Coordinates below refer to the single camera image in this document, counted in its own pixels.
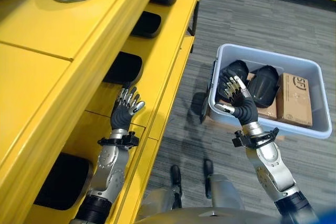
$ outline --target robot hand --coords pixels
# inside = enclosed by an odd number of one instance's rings
[[[132,117],[140,111],[145,102],[138,102],[140,95],[134,87],[122,87],[111,113],[112,132],[108,139],[102,138],[97,171],[92,178],[90,189],[70,224],[104,224],[112,204],[118,197],[124,183],[124,170],[128,162],[128,150],[137,146],[139,139],[135,132],[128,130]]]
[[[144,101],[137,103],[140,98],[139,94],[133,98],[136,90],[136,87],[133,87],[131,91],[128,86],[122,87],[111,113],[112,130],[128,131],[132,117],[145,106]]]
[[[236,117],[243,127],[246,135],[263,133],[258,123],[257,107],[242,80],[231,70],[223,72],[222,78],[226,81],[225,92],[232,106],[216,103],[215,108],[228,112]]]
[[[285,223],[308,223],[316,216],[303,193],[281,159],[279,147],[274,143],[278,129],[264,132],[258,123],[258,111],[242,80],[231,70],[223,72],[225,92],[232,106],[216,103],[215,107],[239,119],[245,135],[237,131],[235,147],[244,146],[257,177],[266,193],[275,202]]]

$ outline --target silver robot arm segment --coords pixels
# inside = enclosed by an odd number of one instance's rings
[[[256,170],[259,182],[274,201],[284,223],[318,221],[290,170],[283,163],[279,147],[274,143],[279,130],[275,128],[264,132],[258,123],[257,107],[244,83],[230,70],[223,75],[227,80],[225,92],[233,106],[217,103],[215,107],[239,119],[243,134],[241,131],[235,132],[233,144],[246,148],[246,155]]]

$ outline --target plastic storage bin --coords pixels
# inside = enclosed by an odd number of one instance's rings
[[[259,123],[263,126],[264,130],[269,131],[277,127],[280,129],[279,135],[300,134],[316,138],[327,138],[330,136],[332,127],[327,97],[325,95],[326,91],[324,90],[321,68],[316,62],[233,44],[224,44],[217,51],[217,59],[214,64],[208,97],[209,116],[213,120],[240,126],[239,121],[232,115],[214,107],[219,71],[235,60],[244,61],[250,72],[264,65],[272,65],[277,69],[279,74],[286,72],[308,79],[313,118],[312,127],[305,128],[259,118]]]

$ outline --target shelf compartment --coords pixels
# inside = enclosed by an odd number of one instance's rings
[[[130,174],[130,177],[126,180],[127,187],[123,187],[116,205],[116,210],[113,212],[111,219],[107,222],[109,224],[133,223],[137,216],[193,40],[194,37],[192,36],[184,37],[172,70],[173,73],[176,74],[172,74],[167,81],[168,85],[164,92],[164,98],[153,120],[152,128],[146,128],[143,134],[146,143],[141,149],[139,146],[138,156],[134,157],[131,163],[129,172],[133,175]],[[158,136],[159,138],[146,138],[148,135]]]
[[[131,125],[130,131],[135,131],[135,135],[141,138],[144,128],[137,125]],[[108,137],[110,132],[110,118],[84,111],[67,143],[63,147],[62,152],[91,161],[93,170],[96,170],[98,155],[101,150],[101,146],[97,143],[97,141],[102,137]],[[129,167],[137,149],[137,147],[134,147],[129,151],[130,158],[125,168],[126,176],[128,175]],[[25,220],[25,224],[69,223],[69,221],[76,215],[83,199],[84,196],[82,196],[82,199],[76,202],[68,210],[56,210],[32,205]]]
[[[117,41],[117,37],[126,39],[146,4],[146,0],[85,0],[72,3],[0,0],[0,41],[74,59],[88,40],[94,38],[94,43],[97,43],[111,27],[111,41]]]
[[[143,61],[143,74],[135,86],[146,106],[132,123],[143,127],[151,125],[150,118],[157,113],[167,80],[171,74],[175,74],[172,68],[196,2],[176,0],[172,6],[149,3],[145,11],[159,14],[162,18],[160,33],[153,39],[130,36],[125,42],[122,51],[138,55]],[[102,83],[86,110],[109,115],[119,89],[120,86]]]

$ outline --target cardboard box on floor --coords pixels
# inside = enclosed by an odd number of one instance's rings
[[[220,127],[220,128],[223,129],[223,131],[232,133],[232,138],[235,138],[234,133],[236,131],[241,131],[242,130],[242,127],[235,127],[235,126],[232,126],[232,125],[229,125],[229,124],[224,124],[224,123],[219,123],[217,121],[214,121],[210,118],[210,116],[208,114],[205,116],[205,119],[202,122],[202,124],[213,125],[215,127]],[[284,141],[284,140],[285,140],[284,136],[277,136],[277,138],[276,138],[276,141]]]
[[[308,80],[283,73],[279,78],[279,86],[276,97],[278,121],[312,126]]]

